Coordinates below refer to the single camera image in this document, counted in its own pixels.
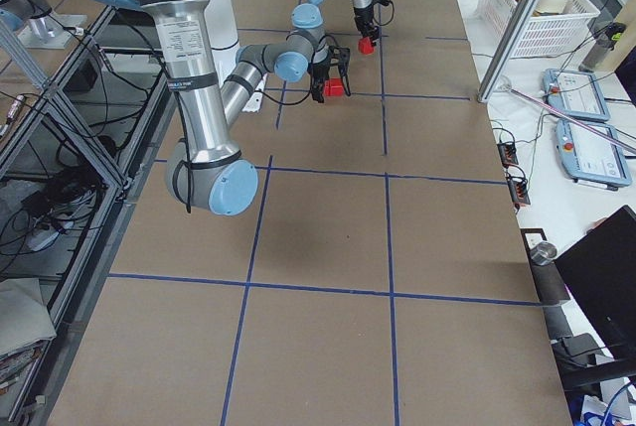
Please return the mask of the white plastic basket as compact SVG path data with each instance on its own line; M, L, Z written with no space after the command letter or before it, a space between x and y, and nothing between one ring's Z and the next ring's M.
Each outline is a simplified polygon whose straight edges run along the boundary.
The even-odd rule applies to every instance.
M521 0L478 0L477 13L500 39ZM599 15L590 0L540 0L513 56L557 56L573 50L588 24Z

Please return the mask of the upper teach pendant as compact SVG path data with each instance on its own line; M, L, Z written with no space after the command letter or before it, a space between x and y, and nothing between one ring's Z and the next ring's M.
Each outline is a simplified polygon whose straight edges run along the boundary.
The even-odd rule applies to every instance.
M546 102L551 107L588 121L610 120L604 94L592 73L547 69L543 74Z

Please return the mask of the teach pendant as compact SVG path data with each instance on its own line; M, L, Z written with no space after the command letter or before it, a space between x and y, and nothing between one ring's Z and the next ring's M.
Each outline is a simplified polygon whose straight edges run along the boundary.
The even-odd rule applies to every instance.
M588 121L610 120L604 94L592 73L547 69L543 74L546 102L551 107Z
M564 119L556 123L556 148L565 172L576 182L605 185L610 190L628 187L632 176L617 140L616 129L608 124L590 122L601 137Z

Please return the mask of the lower teach pendant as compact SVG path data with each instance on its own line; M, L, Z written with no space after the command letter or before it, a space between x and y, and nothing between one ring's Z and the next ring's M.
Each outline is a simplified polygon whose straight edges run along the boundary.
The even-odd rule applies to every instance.
M564 119L556 123L556 148L565 172L576 182L605 185L610 190L628 187L632 176L617 140L616 129L608 124L590 122L601 137Z

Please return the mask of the black laptop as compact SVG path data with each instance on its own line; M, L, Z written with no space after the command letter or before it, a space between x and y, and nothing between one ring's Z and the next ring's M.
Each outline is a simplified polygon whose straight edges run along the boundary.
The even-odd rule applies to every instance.
M635 212L627 205L556 259L567 290L617 358L635 356Z

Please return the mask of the aluminium frame post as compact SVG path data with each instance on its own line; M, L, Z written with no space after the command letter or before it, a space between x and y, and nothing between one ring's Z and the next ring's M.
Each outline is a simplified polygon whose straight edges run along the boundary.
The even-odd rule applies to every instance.
M539 0L521 0L517 4L493 59L488 65L487 71L481 81L477 93L478 102L486 103L494 92L497 82L512 56L512 52L518 46L526 30L538 1Z

